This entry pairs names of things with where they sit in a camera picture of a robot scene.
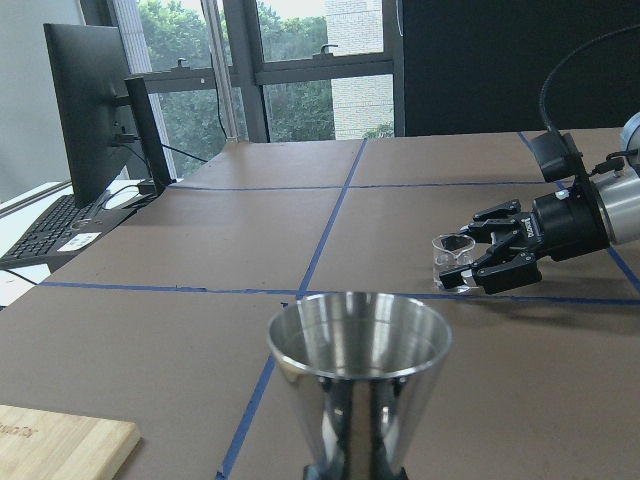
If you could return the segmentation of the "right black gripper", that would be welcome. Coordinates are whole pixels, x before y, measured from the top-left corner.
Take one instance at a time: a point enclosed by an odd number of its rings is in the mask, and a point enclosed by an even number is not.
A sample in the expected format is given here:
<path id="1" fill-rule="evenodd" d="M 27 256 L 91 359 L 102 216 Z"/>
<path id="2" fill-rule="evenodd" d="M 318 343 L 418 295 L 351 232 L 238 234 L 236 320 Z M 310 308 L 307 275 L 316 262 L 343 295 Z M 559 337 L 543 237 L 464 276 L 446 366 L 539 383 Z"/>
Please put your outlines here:
<path id="1" fill-rule="evenodd" d="M 472 283 L 486 294 L 531 285 L 542 280 L 537 259 L 563 261 L 610 246 L 596 197 L 569 189 L 536 198 L 530 212 L 513 199 L 477 212 L 459 232 L 481 244 L 486 253 L 471 264 L 438 274 L 446 290 Z M 512 249 L 510 246 L 526 246 Z"/>

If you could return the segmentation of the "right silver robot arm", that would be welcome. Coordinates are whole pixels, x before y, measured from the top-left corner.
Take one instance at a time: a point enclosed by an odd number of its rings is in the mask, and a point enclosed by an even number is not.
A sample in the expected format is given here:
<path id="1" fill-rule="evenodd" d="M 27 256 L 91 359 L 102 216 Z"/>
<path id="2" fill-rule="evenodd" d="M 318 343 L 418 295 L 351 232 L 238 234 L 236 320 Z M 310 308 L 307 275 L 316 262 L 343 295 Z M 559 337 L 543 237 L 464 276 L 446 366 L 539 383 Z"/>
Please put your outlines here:
<path id="1" fill-rule="evenodd" d="M 621 147 L 592 170 L 573 137 L 552 129 L 530 142 L 546 182 L 573 184 L 535 199 L 529 212 L 513 199 L 476 213 L 461 234 L 488 248 L 468 265 L 436 274 L 439 288 L 480 287 L 495 294 L 537 283 L 537 262 L 559 262 L 635 241 L 639 237 L 639 118 L 621 132 Z"/>

